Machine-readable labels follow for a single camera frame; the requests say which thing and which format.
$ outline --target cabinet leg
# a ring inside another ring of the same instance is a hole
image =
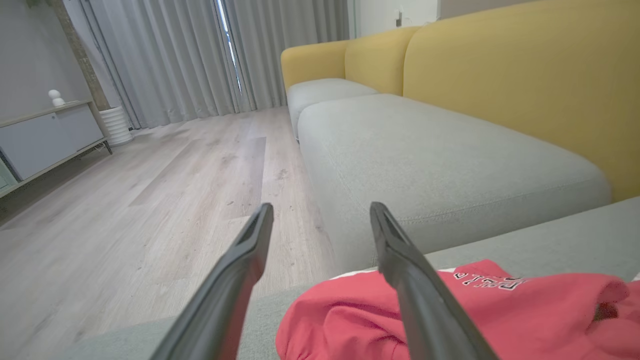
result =
[[[107,140],[104,141],[104,146],[107,148],[109,155],[113,155],[113,151],[111,151],[111,147],[109,146],[109,142]]]

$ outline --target red clothing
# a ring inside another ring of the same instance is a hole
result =
[[[640,359],[640,281],[515,279],[489,260],[440,276],[503,360]],[[378,272],[309,289],[284,316],[276,349],[283,360],[409,359],[396,292]]]

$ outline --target gray sofa seat cushion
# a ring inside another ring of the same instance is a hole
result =
[[[428,254],[438,269],[491,259],[523,277],[591,272],[631,281],[640,272],[640,197]],[[250,302],[239,360],[278,360],[275,336],[285,312],[311,285]],[[62,360],[147,360],[174,318],[136,325],[87,339],[57,357]]]
[[[293,85],[287,91],[287,103],[293,135],[298,139],[298,119],[307,106],[322,101],[376,94],[374,89],[345,79],[320,79]]]
[[[300,149],[339,271],[375,265],[369,204],[423,253],[611,201],[592,163],[491,122],[389,94],[311,105]]]

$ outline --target wooden floor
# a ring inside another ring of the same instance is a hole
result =
[[[286,108],[144,130],[0,200],[0,358],[177,315],[261,202],[266,295],[333,275]]]

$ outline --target white decorative object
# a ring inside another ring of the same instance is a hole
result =
[[[123,145],[133,140],[133,135],[129,132],[129,119],[127,113],[121,106],[117,108],[100,111],[102,121],[109,130],[107,141],[110,146]]]
[[[51,98],[51,102],[53,102],[53,106],[63,106],[65,100],[62,99],[62,95],[57,90],[49,90],[49,97]]]

